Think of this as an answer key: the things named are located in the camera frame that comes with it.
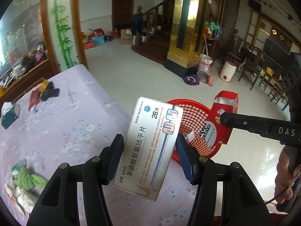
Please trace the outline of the person's right hand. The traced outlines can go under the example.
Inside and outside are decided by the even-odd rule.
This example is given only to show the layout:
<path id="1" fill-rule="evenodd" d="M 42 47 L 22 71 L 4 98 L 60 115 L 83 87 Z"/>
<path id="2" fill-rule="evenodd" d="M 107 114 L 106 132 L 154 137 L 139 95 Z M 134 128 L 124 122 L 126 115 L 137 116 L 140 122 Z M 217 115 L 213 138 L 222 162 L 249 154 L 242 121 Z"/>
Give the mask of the person's right hand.
<path id="1" fill-rule="evenodd" d="M 295 175 L 300 172 L 300 165 L 292 173 L 289 171 L 289 156 L 286 153 L 286 149 L 283 148 L 279 161 L 277 164 L 277 176 L 275 178 L 275 189 L 274 195 L 280 194 L 286 187 L 289 187 L 281 196 L 279 196 L 276 201 L 282 204 L 286 200 L 290 200 L 293 196 L 292 186 L 294 184 Z"/>

